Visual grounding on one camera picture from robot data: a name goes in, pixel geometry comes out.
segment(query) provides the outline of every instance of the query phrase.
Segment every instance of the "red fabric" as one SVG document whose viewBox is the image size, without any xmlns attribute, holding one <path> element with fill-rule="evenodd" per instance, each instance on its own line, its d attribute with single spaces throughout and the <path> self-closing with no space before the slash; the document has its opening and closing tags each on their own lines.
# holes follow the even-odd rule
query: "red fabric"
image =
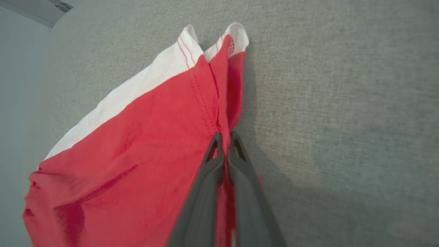
<svg viewBox="0 0 439 247">
<path fill-rule="evenodd" d="M 239 120 L 244 53 L 227 58 L 230 42 L 31 173 L 23 219 L 34 246 L 166 244 L 213 134 L 222 132 L 227 153 Z M 217 214 L 217 246 L 229 246 L 228 181 Z"/>
</svg>

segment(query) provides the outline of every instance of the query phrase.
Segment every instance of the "red and white garment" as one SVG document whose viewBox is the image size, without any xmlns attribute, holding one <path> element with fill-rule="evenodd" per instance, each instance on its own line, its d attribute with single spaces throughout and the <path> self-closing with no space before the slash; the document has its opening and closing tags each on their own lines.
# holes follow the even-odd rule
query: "red and white garment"
<svg viewBox="0 0 439 247">
<path fill-rule="evenodd" d="M 189 25 L 70 129 L 29 176 L 34 246 L 164 246 L 214 133 L 230 145 L 247 46 L 233 23 L 203 51 Z M 234 228 L 225 183 L 216 246 L 229 246 Z"/>
</svg>

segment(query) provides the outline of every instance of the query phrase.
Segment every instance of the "gray fabric surface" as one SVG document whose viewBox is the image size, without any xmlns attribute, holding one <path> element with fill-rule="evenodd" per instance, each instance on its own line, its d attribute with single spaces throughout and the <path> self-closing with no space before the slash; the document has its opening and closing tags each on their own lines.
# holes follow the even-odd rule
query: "gray fabric surface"
<svg viewBox="0 0 439 247">
<path fill-rule="evenodd" d="M 51 34 L 35 167 L 193 24 L 250 46 L 237 130 L 289 246 L 439 244 L 439 2 L 90 0 Z"/>
</svg>

